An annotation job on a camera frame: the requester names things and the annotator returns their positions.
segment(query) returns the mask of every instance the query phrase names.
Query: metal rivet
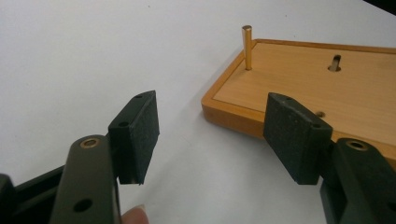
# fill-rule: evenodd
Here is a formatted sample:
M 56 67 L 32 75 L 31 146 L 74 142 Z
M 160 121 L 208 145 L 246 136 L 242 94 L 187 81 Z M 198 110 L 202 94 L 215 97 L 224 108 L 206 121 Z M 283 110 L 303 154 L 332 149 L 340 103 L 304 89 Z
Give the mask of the metal rivet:
M 79 145 L 82 148 L 93 148 L 99 145 L 100 140 L 98 138 L 88 138 L 82 141 Z

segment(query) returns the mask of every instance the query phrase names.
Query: wooden frame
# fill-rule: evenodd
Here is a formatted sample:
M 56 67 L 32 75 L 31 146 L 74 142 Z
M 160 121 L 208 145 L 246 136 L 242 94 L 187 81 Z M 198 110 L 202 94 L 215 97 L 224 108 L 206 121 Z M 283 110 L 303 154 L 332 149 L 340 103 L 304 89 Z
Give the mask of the wooden frame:
M 203 97 L 207 120 L 262 138 L 267 94 L 282 93 L 332 125 L 332 140 L 366 141 L 396 169 L 396 49 L 256 39 L 251 52 L 251 70 L 242 51 Z

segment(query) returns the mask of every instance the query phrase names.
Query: brass pin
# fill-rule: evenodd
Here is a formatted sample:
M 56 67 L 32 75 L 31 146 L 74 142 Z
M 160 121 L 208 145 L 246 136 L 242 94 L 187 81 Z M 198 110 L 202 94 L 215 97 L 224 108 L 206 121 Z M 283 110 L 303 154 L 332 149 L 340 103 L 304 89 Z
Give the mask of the brass pin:
M 242 35 L 244 37 L 246 70 L 251 70 L 251 26 L 249 25 L 243 26 Z

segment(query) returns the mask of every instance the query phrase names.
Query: wooden base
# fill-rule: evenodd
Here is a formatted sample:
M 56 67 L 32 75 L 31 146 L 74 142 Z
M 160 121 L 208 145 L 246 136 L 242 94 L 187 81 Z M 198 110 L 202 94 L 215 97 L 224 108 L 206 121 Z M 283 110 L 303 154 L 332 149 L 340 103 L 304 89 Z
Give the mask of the wooden base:
M 396 49 L 257 39 L 202 99 L 205 118 L 262 138 L 268 92 L 288 95 L 334 128 L 366 141 L 396 169 Z M 340 55 L 339 71 L 331 71 Z

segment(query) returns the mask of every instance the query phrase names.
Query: clamp jaw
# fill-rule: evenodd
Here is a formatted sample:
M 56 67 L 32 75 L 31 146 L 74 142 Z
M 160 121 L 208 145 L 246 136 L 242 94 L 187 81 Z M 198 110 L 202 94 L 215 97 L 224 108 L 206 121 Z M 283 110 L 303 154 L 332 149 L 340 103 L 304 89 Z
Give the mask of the clamp jaw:
M 396 223 L 396 174 L 358 139 L 334 143 L 332 127 L 294 99 L 269 93 L 263 134 L 297 184 L 316 185 L 329 224 Z

